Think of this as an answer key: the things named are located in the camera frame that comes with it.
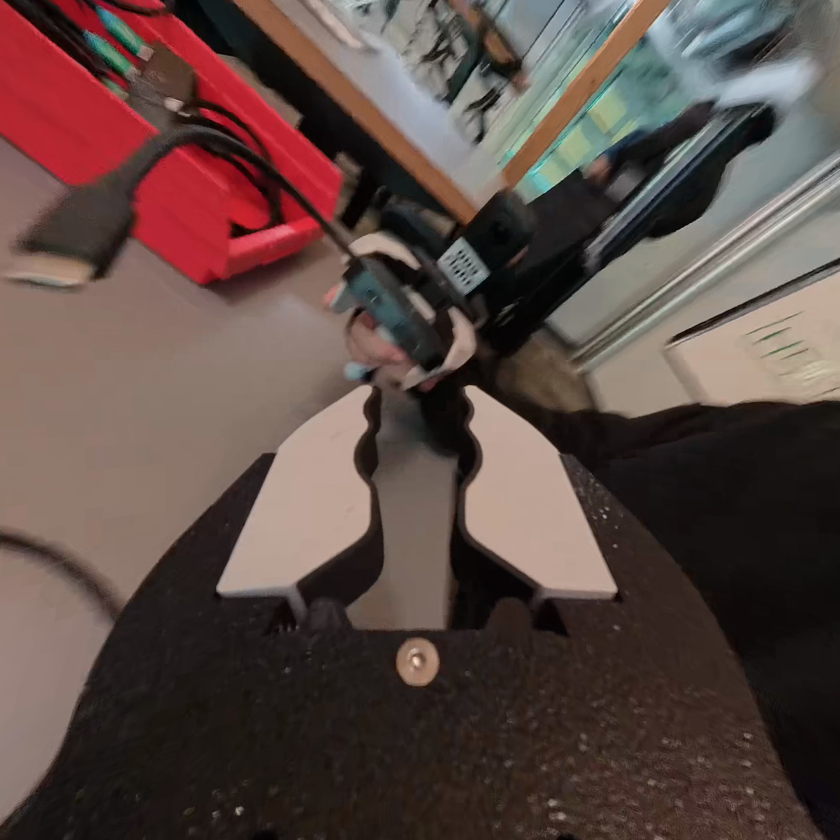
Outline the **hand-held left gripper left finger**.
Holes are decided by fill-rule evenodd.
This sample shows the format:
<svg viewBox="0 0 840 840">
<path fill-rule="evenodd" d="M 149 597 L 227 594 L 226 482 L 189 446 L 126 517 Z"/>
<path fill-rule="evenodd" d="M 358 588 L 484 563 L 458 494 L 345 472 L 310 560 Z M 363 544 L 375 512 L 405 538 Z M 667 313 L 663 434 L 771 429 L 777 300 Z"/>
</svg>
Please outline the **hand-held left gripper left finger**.
<svg viewBox="0 0 840 840">
<path fill-rule="evenodd" d="M 380 390 L 361 385 L 278 447 L 219 596 L 278 597 L 300 621 L 315 601 L 347 607 L 372 588 L 384 565 L 373 482 L 381 419 Z"/>
</svg>

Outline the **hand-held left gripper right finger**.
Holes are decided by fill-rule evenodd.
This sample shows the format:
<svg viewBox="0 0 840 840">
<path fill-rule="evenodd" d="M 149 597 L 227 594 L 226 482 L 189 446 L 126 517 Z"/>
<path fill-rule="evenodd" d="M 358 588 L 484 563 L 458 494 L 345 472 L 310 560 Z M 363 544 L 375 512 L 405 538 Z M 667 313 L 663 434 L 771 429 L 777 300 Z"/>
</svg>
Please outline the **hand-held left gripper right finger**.
<svg viewBox="0 0 840 840">
<path fill-rule="evenodd" d="M 511 410 L 465 388 L 449 557 L 451 627 L 483 627 L 499 602 L 534 627 L 560 627 L 559 603 L 611 603 L 620 588 L 561 453 Z"/>
</svg>

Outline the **person's right hand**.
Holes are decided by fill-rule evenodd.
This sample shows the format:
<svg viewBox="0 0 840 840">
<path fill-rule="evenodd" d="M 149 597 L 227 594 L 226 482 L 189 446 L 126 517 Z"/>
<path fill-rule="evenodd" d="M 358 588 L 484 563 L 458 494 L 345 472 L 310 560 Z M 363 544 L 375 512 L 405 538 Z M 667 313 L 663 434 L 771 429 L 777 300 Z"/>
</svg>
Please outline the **person's right hand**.
<svg viewBox="0 0 840 840">
<path fill-rule="evenodd" d="M 372 381 L 381 388 L 400 391 L 414 362 L 399 347 L 384 340 L 377 332 L 379 324 L 363 309 L 354 309 L 345 326 L 345 342 L 350 359 L 372 371 Z"/>
</svg>

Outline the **small whiteboard sign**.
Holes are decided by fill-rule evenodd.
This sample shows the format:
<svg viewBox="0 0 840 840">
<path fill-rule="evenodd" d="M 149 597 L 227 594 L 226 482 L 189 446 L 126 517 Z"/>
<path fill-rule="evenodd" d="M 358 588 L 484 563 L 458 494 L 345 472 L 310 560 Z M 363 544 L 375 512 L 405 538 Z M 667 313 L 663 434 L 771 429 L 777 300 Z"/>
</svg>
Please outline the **small whiteboard sign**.
<svg viewBox="0 0 840 840">
<path fill-rule="evenodd" d="M 839 399 L 839 260 L 677 334 L 665 358 L 699 403 Z"/>
</svg>

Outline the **person's right forearm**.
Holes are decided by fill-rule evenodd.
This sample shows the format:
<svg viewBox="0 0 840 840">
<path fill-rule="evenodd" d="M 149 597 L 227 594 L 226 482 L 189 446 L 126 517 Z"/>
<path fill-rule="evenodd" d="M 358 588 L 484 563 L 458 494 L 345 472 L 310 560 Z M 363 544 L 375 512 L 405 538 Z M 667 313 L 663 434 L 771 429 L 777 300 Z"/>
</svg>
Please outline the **person's right forearm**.
<svg viewBox="0 0 840 840">
<path fill-rule="evenodd" d="M 449 453 L 466 442 L 465 388 L 468 385 L 511 410 L 562 455 L 574 457 L 592 473 L 615 459 L 629 458 L 655 445 L 659 425 L 656 420 L 594 409 L 569 413 L 548 408 L 526 396 L 505 391 L 492 375 L 469 364 L 464 372 L 413 391 L 433 441 Z"/>
</svg>

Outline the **red storage bin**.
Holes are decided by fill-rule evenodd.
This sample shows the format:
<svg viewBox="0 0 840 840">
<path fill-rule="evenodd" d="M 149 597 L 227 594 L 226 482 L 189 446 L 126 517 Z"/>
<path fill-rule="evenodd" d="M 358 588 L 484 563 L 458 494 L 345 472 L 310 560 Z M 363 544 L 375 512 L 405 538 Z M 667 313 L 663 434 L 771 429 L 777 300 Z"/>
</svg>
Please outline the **red storage bin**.
<svg viewBox="0 0 840 840">
<path fill-rule="evenodd" d="M 183 58 L 196 72 L 200 98 L 242 119 L 278 171 L 322 216 L 333 217 L 343 180 L 335 164 L 178 18 L 126 19 L 144 39 Z M 52 175 L 77 185 L 115 168 L 155 130 L 2 2 L 1 133 Z M 134 235 L 205 285 L 267 266 L 321 238 L 321 228 L 286 192 L 280 205 L 282 224 L 229 237 L 231 222 L 264 224 L 266 201 L 228 163 L 191 147 L 171 154 L 141 185 Z"/>
</svg>

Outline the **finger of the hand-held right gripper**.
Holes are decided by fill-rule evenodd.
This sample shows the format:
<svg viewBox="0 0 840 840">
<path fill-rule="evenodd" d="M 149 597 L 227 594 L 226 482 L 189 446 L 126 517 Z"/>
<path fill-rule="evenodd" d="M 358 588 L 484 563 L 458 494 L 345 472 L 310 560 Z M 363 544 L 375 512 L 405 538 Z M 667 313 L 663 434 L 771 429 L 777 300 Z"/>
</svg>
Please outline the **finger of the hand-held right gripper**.
<svg viewBox="0 0 840 840">
<path fill-rule="evenodd" d="M 388 233 L 365 234 L 350 243 L 348 265 L 356 259 L 372 259 L 392 272 L 418 272 L 421 263 L 402 241 Z"/>
<path fill-rule="evenodd" d="M 449 326 L 452 333 L 443 360 L 431 362 L 430 368 L 415 363 L 414 367 L 402 378 L 404 392 L 430 390 L 434 385 L 463 368 L 476 355 L 476 331 L 468 319 L 444 318 L 440 325 Z"/>
</svg>

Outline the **wood-edged table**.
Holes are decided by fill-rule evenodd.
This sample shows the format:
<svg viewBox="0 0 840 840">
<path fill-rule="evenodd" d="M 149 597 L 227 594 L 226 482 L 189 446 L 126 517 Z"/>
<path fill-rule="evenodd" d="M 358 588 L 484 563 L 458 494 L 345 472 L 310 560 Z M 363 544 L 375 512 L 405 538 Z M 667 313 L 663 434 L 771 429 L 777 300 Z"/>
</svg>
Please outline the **wood-edged table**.
<svg viewBox="0 0 840 840">
<path fill-rule="evenodd" d="M 410 77 L 394 49 L 356 49 L 336 38 L 304 2 L 239 1 L 268 43 L 255 73 L 360 164 L 385 157 L 459 222 L 485 201 L 478 150 L 445 105 Z"/>
</svg>

